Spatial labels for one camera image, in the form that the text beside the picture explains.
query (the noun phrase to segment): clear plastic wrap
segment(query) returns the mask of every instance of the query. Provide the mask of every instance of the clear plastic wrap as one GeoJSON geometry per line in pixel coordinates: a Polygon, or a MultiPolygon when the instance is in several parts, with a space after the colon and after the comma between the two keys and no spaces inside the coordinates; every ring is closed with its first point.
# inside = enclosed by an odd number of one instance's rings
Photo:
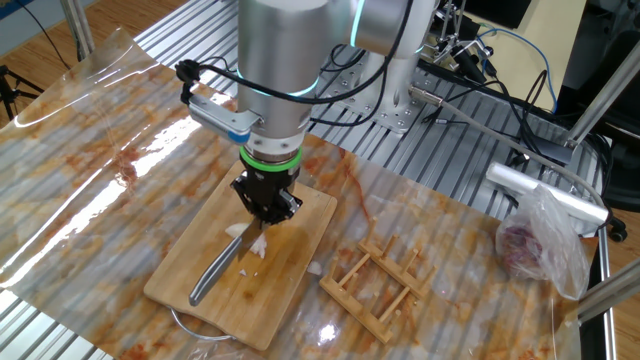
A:
{"type": "MultiPolygon", "coordinates": [[[[579,358],[576,303],[506,276],[499,221],[311,135],[299,182],[338,199],[313,260],[326,270],[337,254],[343,275],[377,216],[372,242],[400,236],[392,259],[420,251],[408,271],[427,279],[427,299],[400,304],[383,346],[305,273],[267,351],[191,337],[143,287],[238,148],[189,117],[181,87],[118,31],[0,131],[0,286],[123,360],[579,358]]],[[[358,300],[381,294],[374,312],[402,290],[374,265],[359,275],[358,300]]]]}
{"type": "Polygon", "coordinates": [[[542,186],[520,198],[518,212],[498,228],[496,251],[507,272],[550,280],[567,299],[578,300],[589,282],[589,263],[569,215],[542,186]]]}

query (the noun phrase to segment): knife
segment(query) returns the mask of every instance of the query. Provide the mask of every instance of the knife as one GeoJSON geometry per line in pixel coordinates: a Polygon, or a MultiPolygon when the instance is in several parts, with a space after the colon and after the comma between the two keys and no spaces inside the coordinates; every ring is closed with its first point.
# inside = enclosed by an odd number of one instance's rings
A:
{"type": "Polygon", "coordinates": [[[247,251],[249,251],[249,248],[251,248],[251,245],[262,235],[264,230],[266,230],[266,226],[262,224],[262,221],[254,218],[244,232],[233,239],[231,243],[222,250],[220,255],[218,255],[207,270],[205,270],[191,291],[191,294],[189,294],[189,304],[191,306],[198,306],[198,304],[200,304],[211,288],[220,280],[220,277],[222,277],[224,271],[231,265],[233,259],[238,257],[238,260],[242,260],[247,251]]]}

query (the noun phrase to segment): red stain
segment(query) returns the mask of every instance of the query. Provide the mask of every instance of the red stain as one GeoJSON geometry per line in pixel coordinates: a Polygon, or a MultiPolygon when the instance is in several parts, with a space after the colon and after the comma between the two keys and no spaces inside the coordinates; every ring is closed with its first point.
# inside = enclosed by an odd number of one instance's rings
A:
{"type": "Polygon", "coordinates": [[[167,257],[167,255],[169,254],[169,250],[171,249],[171,240],[168,240],[167,242],[164,243],[164,245],[162,245],[162,251],[160,253],[160,256],[164,259],[167,257]]]}
{"type": "Polygon", "coordinates": [[[120,355],[120,360],[146,360],[148,358],[149,353],[144,350],[142,344],[134,345],[120,355]]]}
{"type": "Polygon", "coordinates": [[[460,310],[460,305],[459,305],[458,303],[454,303],[453,301],[451,301],[451,300],[447,300],[447,299],[444,299],[444,301],[445,301],[447,304],[449,304],[449,305],[453,305],[453,306],[455,306],[455,307],[456,307],[456,309],[460,310]]]}
{"type": "Polygon", "coordinates": [[[412,311],[411,311],[411,307],[412,306],[413,306],[413,301],[411,301],[411,297],[408,297],[404,301],[404,304],[402,305],[402,314],[407,319],[407,323],[409,324],[409,327],[411,328],[411,331],[415,331],[416,330],[416,319],[413,318],[413,314],[412,314],[412,311]]]}
{"type": "Polygon", "coordinates": [[[389,291],[389,289],[385,289],[382,293],[382,308],[388,308],[395,299],[396,297],[389,291]]]}
{"type": "Polygon", "coordinates": [[[75,171],[80,171],[82,170],[80,168],[80,163],[82,162],[82,158],[76,155],[67,155],[64,157],[64,162],[67,163],[67,165],[71,166],[71,168],[75,171]]]}
{"type": "Polygon", "coordinates": [[[155,349],[169,348],[169,345],[165,342],[159,341],[155,342],[152,345],[155,349]]]}
{"type": "Polygon", "coordinates": [[[115,164],[120,167],[120,175],[127,187],[133,187],[136,180],[138,180],[136,168],[132,164],[132,162],[138,159],[140,159],[140,154],[138,150],[133,147],[120,151],[114,159],[115,164]]]}
{"type": "Polygon", "coordinates": [[[304,164],[302,164],[302,166],[305,168],[305,170],[309,172],[309,174],[318,175],[318,173],[320,172],[324,164],[327,163],[328,160],[329,158],[326,156],[318,156],[318,157],[308,159],[307,161],[304,162],[304,164]]]}
{"type": "Polygon", "coordinates": [[[540,360],[540,358],[533,354],[533,350],[529,349],[520,355],[518,360],[540,360]]]}
{"type": "Polygon", "coordinates": [[[304,145],[309,146],[311,148],[317,149],[323,147],[327,142],[320,139],[317,136],[305,136],[304,137],[304,145]]]}
{"type": "Polygon", "coordinates": [[[338,254],[340,254],[340,259],[344,262],[350,262],[353,259],[353,250],[349,248],[342,248],[338,250],[338,254]]]}
{"type": "Polygon", "coordinates": [[[549,347],[549,345],[543,345],[539,350],[542,354],[544,354],[544,357],[547,357],[547,355],[549,355],[549,353],[551,352],[551,348],[549,347]]]}
{"type": "MultiPolygon", "coordinates": [[[[340,157],[342,158],[342,160],[347,160],[346,151],[342,148],[339,148],[338,151],[340,151],[340,157]]],[[[348,163],[345,164],[344,170],[347,174],[347,177],[351,179],[351,181],[353,181],[353,183],[358,188],[358,197],[360,199],[360,207],[362,208],[362,211],[364,212],[364,216],[367,218],[367,221],[370,221],[371,217],[369,216],[369,211],[367,211],[367,207],[364,205],[364,193],[362,192],[362,185],[360,185],[360,181],[358,181],[358,179],[353,174],[354,164],[355,164],[355,160],[349,161],[348,163]]]]}
{"type": "Polygon", "coordinates": [[[357,354],[364,354],[371,349],[371,345],[376,342],[375,336],[370,332],[365,332],[362,336],[362,340],[358,343],[358,347],[356,348],[357,354]]]}

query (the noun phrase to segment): plastic bag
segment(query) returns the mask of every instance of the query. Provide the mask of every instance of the plastic bag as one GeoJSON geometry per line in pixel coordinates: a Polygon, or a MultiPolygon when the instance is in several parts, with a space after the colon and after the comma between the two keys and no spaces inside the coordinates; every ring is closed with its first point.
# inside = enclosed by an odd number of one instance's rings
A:
{"type": "Polygon", "coordinates": [[[586,291],[589,263],[580,238],[562,205],[542,186],[524,195],[518,212],[498,227],[496,251],[512,276],[551,280],[571,300],[586,291]]]}

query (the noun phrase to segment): green ring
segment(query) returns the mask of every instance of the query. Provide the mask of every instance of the green ring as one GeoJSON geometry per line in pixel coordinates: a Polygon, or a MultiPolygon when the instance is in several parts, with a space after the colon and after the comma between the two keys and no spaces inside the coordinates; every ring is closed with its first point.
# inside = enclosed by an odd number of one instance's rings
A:
{"type": "Polygon", "coordinates": [[[296,156],[293,159],[287,161],[284,164],[277,164],[277,165],[269,165],[269,164],[265,164],[265,163],[262,163],[262,162],[259,162],[259,161],[255,160],[254,158],[249,156],[249,154],[247,153],[247,150],[245,150],[244,147],[240,148],[240,157],[247,164],[253,166],[254,168],[256,168],[256,169],[258,169],[260,171],[280,172],[280,171],[289,170],[289,169],[291,169],[293,167],[298,166],[298,164],[300,164],[300,160],[302,159],[302,149],[298,150],[298,153],[296,154],[296,156]]]}

